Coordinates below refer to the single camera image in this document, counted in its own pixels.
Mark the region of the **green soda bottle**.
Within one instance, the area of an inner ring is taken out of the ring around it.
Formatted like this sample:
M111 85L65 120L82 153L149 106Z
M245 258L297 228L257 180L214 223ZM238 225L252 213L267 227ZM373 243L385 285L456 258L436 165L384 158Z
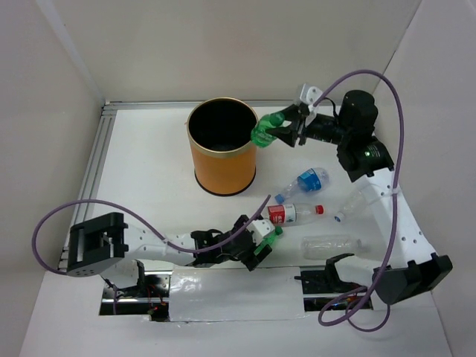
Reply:
M254 255L258 256L265 248L271 248L274 241L283 233L283 229L280 226L275 227L274 232L269 234L263 239L263 241L257 246L254 251Z

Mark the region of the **red label clear bottle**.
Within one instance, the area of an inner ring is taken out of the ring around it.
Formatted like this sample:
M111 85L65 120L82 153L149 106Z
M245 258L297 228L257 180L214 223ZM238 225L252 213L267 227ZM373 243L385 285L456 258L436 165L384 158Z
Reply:
M323 205L282 204L267 206L261 215L277 226L305 225L325 214Z

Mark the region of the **small green bottle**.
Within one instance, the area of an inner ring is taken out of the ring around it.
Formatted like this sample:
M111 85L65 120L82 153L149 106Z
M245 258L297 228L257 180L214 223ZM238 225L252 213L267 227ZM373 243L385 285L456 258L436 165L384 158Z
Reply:
M276 138L267 133L267 130L281 127L284 121L285 116L282 112L262 116L251 130L251 143L260 148L268 147Z

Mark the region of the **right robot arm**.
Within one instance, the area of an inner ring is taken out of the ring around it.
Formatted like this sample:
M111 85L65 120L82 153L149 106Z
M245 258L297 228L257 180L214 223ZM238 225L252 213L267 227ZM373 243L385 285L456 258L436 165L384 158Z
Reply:
M378 109L362 90L344 95L336 116L318 113L314 103L321 90L302 85L297 99L281 110L288 126L267 133L291 147L314 139L335 144L340 165L370 208L382 238L392 248L383 261L339 254L326 261L324 282L339 292L349 283L367 287L383 303L394 305L431 291L453 265L438 255L420 230L396 180L397 168L386 146L373 134Z

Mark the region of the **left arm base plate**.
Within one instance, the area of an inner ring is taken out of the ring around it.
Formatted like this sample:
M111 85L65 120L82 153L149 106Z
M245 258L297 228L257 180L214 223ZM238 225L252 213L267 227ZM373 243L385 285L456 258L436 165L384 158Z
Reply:
M99 316L143 315L150 321L169 322L171 277L171 271L146 271L143 287L117 292L105 283Z

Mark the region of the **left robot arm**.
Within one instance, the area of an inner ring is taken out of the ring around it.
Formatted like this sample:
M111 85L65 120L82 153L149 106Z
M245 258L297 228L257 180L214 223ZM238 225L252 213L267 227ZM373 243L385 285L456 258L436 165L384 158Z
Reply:
M252 222L242 215L231 230L168 234L128 225L121 213L108 213L74 225L70 230L66 274L70 277L101 276L120 293L137 297L147 287L144 261L175 266L210 268L228 261L255 270L281 233L270 220Z

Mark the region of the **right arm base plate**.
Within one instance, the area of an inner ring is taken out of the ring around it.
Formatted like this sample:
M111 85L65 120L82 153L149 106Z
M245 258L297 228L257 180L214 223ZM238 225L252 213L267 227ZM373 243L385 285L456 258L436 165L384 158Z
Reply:
M330 283L324 270L301 270L294 279L300 282L305 312L318 312L340 294L357 289L355 283Z

